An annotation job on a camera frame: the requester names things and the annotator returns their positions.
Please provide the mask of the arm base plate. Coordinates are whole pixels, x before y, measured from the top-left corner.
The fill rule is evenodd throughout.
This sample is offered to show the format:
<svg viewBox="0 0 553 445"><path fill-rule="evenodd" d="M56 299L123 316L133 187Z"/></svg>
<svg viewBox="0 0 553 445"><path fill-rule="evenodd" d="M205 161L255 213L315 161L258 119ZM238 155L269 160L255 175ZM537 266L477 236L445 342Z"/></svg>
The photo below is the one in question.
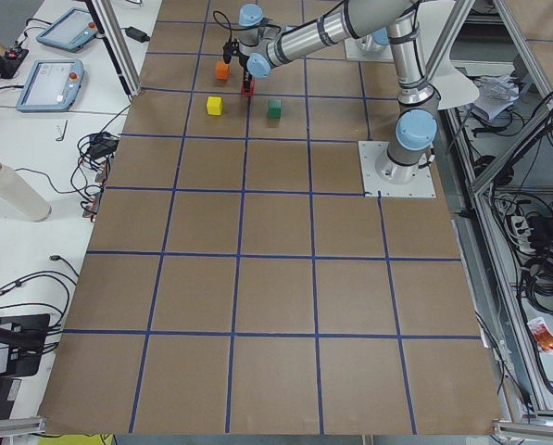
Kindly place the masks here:
<svg viewBox="0 0 553 445"><path fill-rule="evenodd" d="M365 197L436 198L425 155L413 166L394 164L387 141L359 141L358 153Z"/></svg>
<svg viewBox="0 0 553 445"><path fill-rule="evenodd" d="M346 39L345 52L347 60L382 63L393 62L391 47L389 45L380 45L369 39Z"/></svg>

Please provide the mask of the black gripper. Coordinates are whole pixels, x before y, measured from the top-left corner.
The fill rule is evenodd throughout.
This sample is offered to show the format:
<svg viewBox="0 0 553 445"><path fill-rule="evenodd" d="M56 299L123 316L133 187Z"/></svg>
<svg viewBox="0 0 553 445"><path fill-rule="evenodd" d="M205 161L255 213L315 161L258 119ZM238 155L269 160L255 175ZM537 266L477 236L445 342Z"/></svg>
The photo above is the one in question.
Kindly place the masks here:
<svg viewBox="0 0 553 445"><path fill-rule="evenodd" d="M249 76L249 92L255 91L255 82L256 79L251 75L256 71L256 54L252 53L250 55L242 56L242 63L244 67L243 80L242 80L242 91L248 91L248 73Z"/></svg>

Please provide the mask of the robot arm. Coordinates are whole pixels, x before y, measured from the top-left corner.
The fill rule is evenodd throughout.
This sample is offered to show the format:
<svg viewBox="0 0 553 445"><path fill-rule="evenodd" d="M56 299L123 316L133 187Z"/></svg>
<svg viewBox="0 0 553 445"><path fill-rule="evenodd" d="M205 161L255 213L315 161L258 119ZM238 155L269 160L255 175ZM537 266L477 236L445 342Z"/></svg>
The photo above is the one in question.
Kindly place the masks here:
<svg viewBox="0 0 553 445"><path fill-rule="evenodd" d="M388 33L385 27L356 40L360 51L367 55L382 56L391 51Z"/></svg>
<svg viewBox="0 0 553 445"><path fill-rule="evenodd" d="M421 157L432 149L438 125L440 95L426 68L421 46L417 1L341 1L319 17L295 27L264 15L256 4L240 8L222 49L225 63L237 58L243 69L242 92L273 69L346 39L372 39L391 50L399 87L400 114L394 139L383 156L383 174L399 169L421 169Z"/></svg>

